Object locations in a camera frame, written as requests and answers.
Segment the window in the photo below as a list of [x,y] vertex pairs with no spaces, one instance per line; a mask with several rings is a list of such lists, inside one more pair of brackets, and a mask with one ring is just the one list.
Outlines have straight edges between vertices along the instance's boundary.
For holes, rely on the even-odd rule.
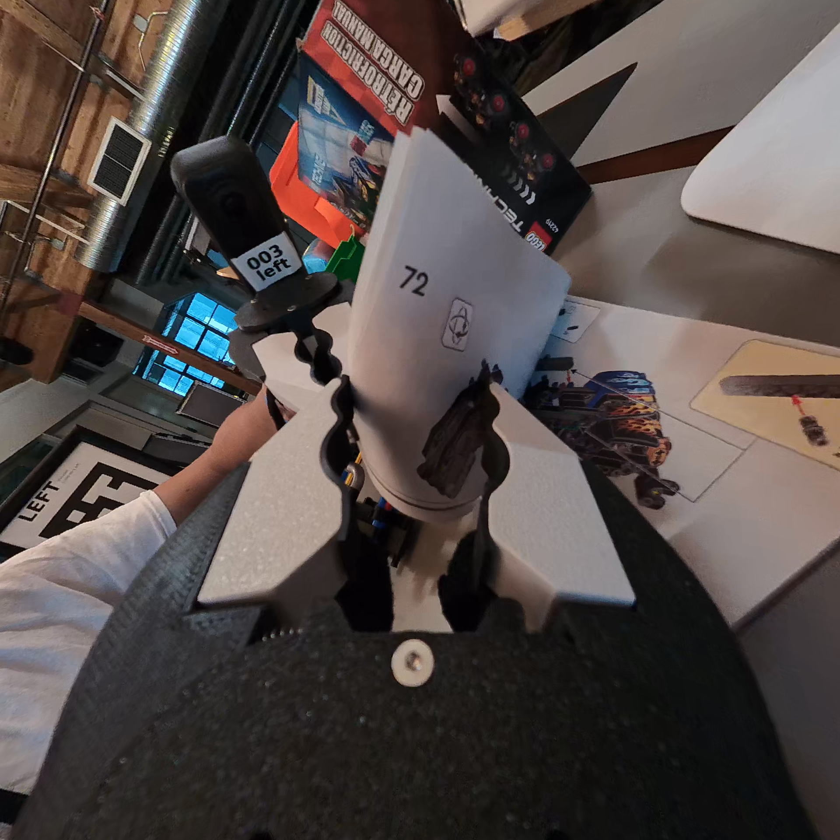
[[[154,325],[154,330],[166,340],[229,369],[234,364],[228,351],[228,335],[234,329],[234,311],[198,292],[165,305]],[[234,393],[222,379],[162,350],[144,349],[133,375],[178,396],[185,396],[196,382]]]

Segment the orange plastic bin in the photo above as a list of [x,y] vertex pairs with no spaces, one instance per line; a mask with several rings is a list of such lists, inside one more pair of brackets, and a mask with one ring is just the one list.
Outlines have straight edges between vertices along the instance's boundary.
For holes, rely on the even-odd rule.
[[298,174],[298,122],[294,122],[269,172],[276,201],[289,219],[333,248],[352,235],[363,242],[367,234],[325,197],[315,192]]

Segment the wooden white document stand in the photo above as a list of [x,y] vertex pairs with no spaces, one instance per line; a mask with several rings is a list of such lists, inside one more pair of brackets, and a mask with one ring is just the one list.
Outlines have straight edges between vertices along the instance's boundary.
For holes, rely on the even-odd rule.
[[692,168],[688,216],[836,254],[838,15],[660,2],[524,101],[591,184]]

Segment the white vent grille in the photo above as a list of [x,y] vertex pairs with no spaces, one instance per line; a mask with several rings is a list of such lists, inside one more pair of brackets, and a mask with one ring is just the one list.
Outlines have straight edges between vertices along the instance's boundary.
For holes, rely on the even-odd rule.
[[125,207],[140,177],[152,141],[111,117],[87,177],[87,185]]

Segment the black white framed sign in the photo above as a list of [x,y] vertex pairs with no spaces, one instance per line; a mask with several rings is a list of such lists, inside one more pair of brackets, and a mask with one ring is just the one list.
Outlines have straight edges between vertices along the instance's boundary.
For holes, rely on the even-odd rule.
[[1,561],[94,522],[175,475],[180,466],[75,427],[1,507]]

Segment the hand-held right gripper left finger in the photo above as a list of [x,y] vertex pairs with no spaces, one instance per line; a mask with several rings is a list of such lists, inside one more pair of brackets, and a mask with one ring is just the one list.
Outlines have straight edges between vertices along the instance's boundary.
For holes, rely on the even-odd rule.
[[250,460],[198,591],[201,606],[264,606],[292,629],[330,603],[355,631],[392,630],[387,562],[359,531],[341,480],[353,414],[349,378],[334,379]]

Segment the green plastic bin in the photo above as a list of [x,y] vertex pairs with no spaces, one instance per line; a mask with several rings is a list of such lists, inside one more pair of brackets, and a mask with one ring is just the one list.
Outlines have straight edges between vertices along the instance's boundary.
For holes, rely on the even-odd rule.
[[364,251],[364,244],[352,234],[333,251],[325,271],[335,275],[338,280],[355,283],[360,274]]

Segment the lego instruction booklet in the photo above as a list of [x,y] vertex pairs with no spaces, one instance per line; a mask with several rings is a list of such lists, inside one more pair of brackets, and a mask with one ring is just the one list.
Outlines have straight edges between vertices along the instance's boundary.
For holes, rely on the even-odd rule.
[[568,299],[433,133],[399,134],[352,302],[364,467],[426,522],[479,509],[498,383],[651,524],[739,623],[838,545],[838,351]]

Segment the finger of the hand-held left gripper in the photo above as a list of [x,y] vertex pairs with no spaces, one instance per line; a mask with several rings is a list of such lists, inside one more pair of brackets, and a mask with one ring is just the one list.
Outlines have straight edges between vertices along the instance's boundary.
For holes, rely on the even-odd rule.
[[317,342],[316,359],[329,363],[333,377],[349,373],[350,321],[351,305],[348,302],[329,306],[312,319]]
[[296,356],[297,344],[294,332],[274,333],[255,344],[267,390],[293,413],[307,408],[324,388],[314,379],[310,363]]

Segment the lego set box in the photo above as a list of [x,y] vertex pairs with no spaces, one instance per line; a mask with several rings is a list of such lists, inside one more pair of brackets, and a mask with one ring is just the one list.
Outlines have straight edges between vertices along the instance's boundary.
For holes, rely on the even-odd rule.
[[321,2],[299,45],[297,176],[371,229],[397,134],[433,131],[550,256],[592,189],[449,2]]

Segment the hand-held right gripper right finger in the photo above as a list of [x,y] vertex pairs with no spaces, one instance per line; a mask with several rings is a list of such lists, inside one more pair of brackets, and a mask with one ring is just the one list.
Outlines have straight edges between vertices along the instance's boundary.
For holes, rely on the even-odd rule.
[[494,602],[543,631],[566,602],[630,607],[634,589],[578,456],[500,384],[479,401],[487,483],[476,529],[438,582],[444,617],[475,632]]

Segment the silver ventilation duct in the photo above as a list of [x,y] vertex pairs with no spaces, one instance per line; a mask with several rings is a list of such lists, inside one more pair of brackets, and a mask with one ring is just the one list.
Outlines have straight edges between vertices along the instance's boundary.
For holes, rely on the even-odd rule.
[[143,74],[142,99],[124,122],[145,140],[143,164],[127,198],[95,199],[83,235],[87,242],[76,253],[90,270],[111,273],[119,267],[228,6],[229,1],[171,3]]

